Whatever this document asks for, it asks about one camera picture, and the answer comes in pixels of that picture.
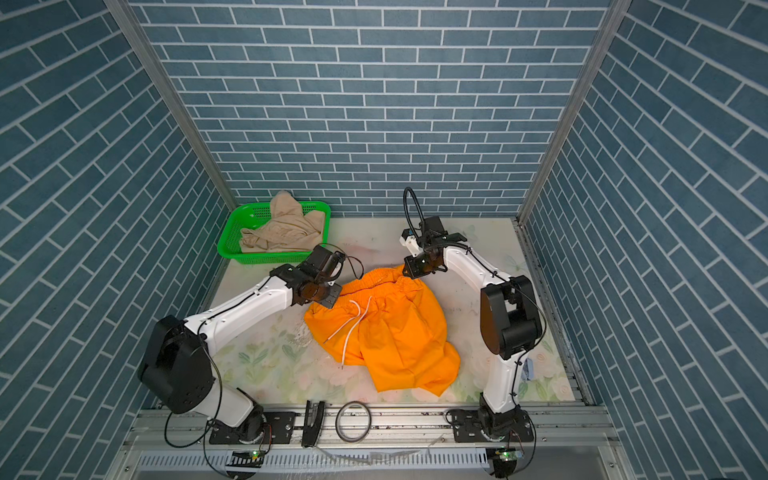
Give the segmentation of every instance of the floral mat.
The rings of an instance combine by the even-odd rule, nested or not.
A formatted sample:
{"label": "floral mat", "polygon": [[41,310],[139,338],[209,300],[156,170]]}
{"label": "floral mat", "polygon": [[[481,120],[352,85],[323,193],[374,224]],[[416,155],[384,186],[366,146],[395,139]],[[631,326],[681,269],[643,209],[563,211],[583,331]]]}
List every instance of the floral mat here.
{"label": "floral mat", "polygon": [[[510,220],[443,220],[449,232],[460,231],[469,243],[501,271],[513,276],[527,275],[518,239]],[[343,219],[330,223],[329,241],[358,257],[366,271],[380,266],[402,264],[407,250],[398,238],[405,225],[400,219]],[[214,305],[260,282],[274,265],[240,265],[230,262],[219,286]],[[339,281],[352,279],[345,268]],[[437,397],[423,389],[377,392],[364,366],[342,369],[315,342],[303,322],[307,306],[291,306],[262,320],[238,336],[214,357],[224,382],[240,387],[263,404],[304,403],[325,400],[344,403],[471,402],[478,401],[485,387],[493,355],[480,336],[480,299],[453,273],[424,277],[437,297],[448,324],[448,341],[462,359],[458,378]],[[532,380],[519,388],[522,402],[563,402],[574,399],[551,334],[531,353]]]}

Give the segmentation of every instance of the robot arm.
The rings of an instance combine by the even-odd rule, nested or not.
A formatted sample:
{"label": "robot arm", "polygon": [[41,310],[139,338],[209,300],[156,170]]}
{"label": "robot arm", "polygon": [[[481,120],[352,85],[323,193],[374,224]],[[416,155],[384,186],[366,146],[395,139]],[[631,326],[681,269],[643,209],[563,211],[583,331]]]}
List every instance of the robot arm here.
{"label": "robot arm", "polygon": [[250,442],[262,431],[261,406],[239,389],[219,386],[210,357],[236,336],[289,306],[332,307],[342,287],[334,282],[346,256],[320,246],[298,266],[285,264],[253,288],[205,312],[161,319],[138,370],[142,381],[173,413],[190,410],[215,418]]}
{"label": "robot arm", "polygon": [[530,422],[517,402],[522,364],[543,336],[541,319],[535,304],[531,281],[525,276],[510,276],[496,269],[475,253],[460,233],[448,233],[439,217],[424,218],[415,194],[410,193],[419,212],[420,234],[409,220],[409,229],[402,232],[400,243],[410,256],[404,259],[403,274],[419,278],[436,272],[456,272],[475,292],[480,294],[480,333],[486,347],[496,357],[485,384],[478,416],[483,431],[494,438],[515,430],[521,437]]}

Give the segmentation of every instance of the blue brick wall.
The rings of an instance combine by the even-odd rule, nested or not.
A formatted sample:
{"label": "blue brick wall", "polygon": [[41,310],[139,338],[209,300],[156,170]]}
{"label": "blue brick wall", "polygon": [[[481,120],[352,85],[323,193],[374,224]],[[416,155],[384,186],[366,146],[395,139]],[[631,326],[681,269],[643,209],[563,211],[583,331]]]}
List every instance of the blue brick wall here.
{"label": "blue brick wall", "polygon": [[240,202],[517,213],[609,0],[131,2]]}
{"label": "blue brick wall", "polygon": [[0,1],[0,478],[103,475],[226,211],[101,0]]}
{"label": "blue brick wall", "polygon": [[634,0],[528,229],[641,478],[768,476],[768,4]]}

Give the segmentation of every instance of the white drawstring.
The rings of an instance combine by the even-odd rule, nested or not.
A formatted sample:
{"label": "white drawstring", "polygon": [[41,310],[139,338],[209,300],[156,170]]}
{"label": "white drawstring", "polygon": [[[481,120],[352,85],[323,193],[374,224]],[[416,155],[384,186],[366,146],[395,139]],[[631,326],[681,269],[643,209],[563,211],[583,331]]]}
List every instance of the white drawstring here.
{"label": "white drawstring", "polygon": [[337,331],[335,331],[335,332],[331,333],[331,335],[330,335],[328,338],[326,338],[326,341],[325,341],[325,342],[323,342],[323,345],[325,345],[325,344],[326,344],[326,342],[328,342],[328,340],[332,339],[332,338],[333,338],[333,336],[334,336],[334,335],[336,335],[336,334],[337,334],[337,333],[338,333],[338,332],[339,332],[339,331],[340,331],[342,328],[344,328],[344,326],[345,326],[347,323],[349,323],[349,322],[353,321],[353,320],[354,320],[354,319],[356,319],[358,316],[360,316],[360,305],[358,305],[358,304],[357,304],[357,302],[356,302],[355,300],[350,300],[350,302],[351,302],[351,303],[354,303],[354,304],[355,304],[355,306],[357,307],[357,315],[355,315],[355,316],[351,317],[349,320],[347,320],[347,321],[345,321],[344,323],[342,323],[342,325],[341,325],[341,326],[338,328],[338,330],[337,330]]}
{"label": "white drawstring", "polygon": [[360,322],[362,322],[362,319],[366,318],[366,314],[368,313],[368,308],[371,306],[371,299],[372,298],[373,298],[372,296],[368,297],[368,305],[366,305],[366,311],[362,314],[360,319],[357,320],[357,322],[354,325],[352,325],[352,328],[349,329],[349,332],[346,334],[346,339],[344,340],[344,350],[342,351],[342,354],[341,354],[341,368],[342,369],[344,369],[344,359],[346,358],[346,344],[347,344],[347,342],[349,342],[349,336],[352,335],[352,331],[355,329],[355,327],[358,326],[360,324]]}

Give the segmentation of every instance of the aluminum frame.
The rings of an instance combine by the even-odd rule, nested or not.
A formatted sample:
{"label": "aluminum frame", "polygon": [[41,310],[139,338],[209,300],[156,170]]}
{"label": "aluminum frame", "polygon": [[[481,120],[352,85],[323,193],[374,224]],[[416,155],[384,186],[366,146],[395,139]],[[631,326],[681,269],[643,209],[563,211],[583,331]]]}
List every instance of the aluminum frame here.
{"label": "aluminum frame", "polygon": [[[364,442],[349,444],[338,437],[334,427],[334,420],[340,406],[330,406],[326,409],[318,445],[333,454],[346,455],[350,452],[359,452],[365,455],[372,450],[377,452],[419,450],[422,455],[424,452],[427,452],[428,455],[464,455],[469,449],[502,445],[502,442],[492,442],[487,439],[478,439],[476,443],[454,442],[452,427],[444,417],[445,411],[450,408],[476,407],[475,404],[467,403],[407,406],[370,405],[369,408],[372,413],[371,432]],[[619,447],[619,440],[605,407],[585,406],[580,402],[528,403],[524,404],[524,407],[536,424],[537,449],[559,446],[594,446],[607,449],[605,451],[608,458],[615,465],[618,465],[615,455],[611,455],[611,453]],[[283,456],[305,452],[306,450],[301,447],[305,406],[270,405],[266,407],[266,410],[296,413],[291,443],[289,445],[272,445],[272,452],[279,452]],[[183,456],[186,457],[185,465],[201,464],[201,444],[193,445],[185,450],[174,450],[167,447],[163,434],[167,414],[168,410],[166,409],[146,409],[139,412],[136,422],[106,478],[130,480],[139,470],[142,455],[146,452],[151,452],[153,455]],[[345,415],[344,428],[363,429],[367,422],[367,417],[350,410]],[[168,435],[173,442],[190,442],[202,433],[204,423],[205,418],[202,415],[194,413],[175,415],[171,420]],[[532,442],[523,442],[525,448],[532,445]],[[233,449],[232,445],[208,445],[206,450],[209,457],[216,456],[219,458],[222,452],[229,455],[233,450],[247,450],[248,448],[247,445],[241,449]],[[338,465],[333,463],[330,465],[319,463],[316,468],[310,468],[310,471],[338,471],[337,467]]]}
{"label": "aluminum frame", "polygon": [[608,47],[611,46],[611,42],[614,40],[621,21],[624,20],[624,14],[627,13],[630,3],[632,3],[632,0],[613,0],[605,14],[600,30],[598,30],[598,35],[595,37],[587,60],[584,62],[584,66],[581,68],[579,77],[576,80],[576,85],[568,97],[568,103],[565,104],[563,116],[560,118],[558,126],[552,134],[547,151],[544,153],[541,164],[531,182],[531,187],[528,189],[528,194],[525,196],[520,207],[518,222],[521,225],[524,225],[531,216],[533,206],[541,194],[541,189],[547,183],[549,172],[552,171],[554,163],[558,160],[558,155],[563,149],[565,139],[571,133],[571,127],[576,120],[576,115],[581,110],[584,99],[587,97],[587,93],[589,93],[589,87],[592,86],[592,82],[598,76],[598,70],[600,70],[600,66],[603,64]]}
{"label": "aluminum frame", "polygon": [[133,48],[134,53],[152,80],[157,92],[163,98],[170,114],[176,119],[181,132],[189,141],[192,150],[197,155],[197,159],[203,165],[203,169],[205,169],[208,177],[214,183],[216,190],[219,191],[227,208],[230,211],[236,209],[240,204],[235,199],[232,190],[224,179],[221,169],[216,165],[214,156],[200,135],[197,125],[195,125],[192,117],[189,115],[187,108],[184,107],[181,96],[170,81],[170,77],[168,77],[160,57],[157,56],[157,52],[152,48],[147,33],[139,25],[139,20],[133,9],[127,0],[104,0],[104,3],[123,32],[123,35],[125,35],[125,39],[128,40],[128,44]]}
{"label": "aluminum frame", "polygon": [[565,373],[575,379],[584,404],[594,405],[594,394],[589,388],[587,377],[584,375],[584,370],[579,366],[576,353],[568,340],[568,334],[565,332],[565,327],[561,320],[557,304],[554,301],[552,292],[549,290],[549,285],[545,279],[544,272],[541,270],[541,264],[536,257],[531,238],[525,227],[521,226],[518,221],[513,220],[512,225],[520,240],[523,257],[528,265],[528,271],[531,273],[531,282],[533,282],[538,298],[541,301],[541,309],[544,311],[548,322],[547,328],[549,328],[552,333],[554,344],[558,348],[560,359],[563,361],[563,366],[565,367]]}

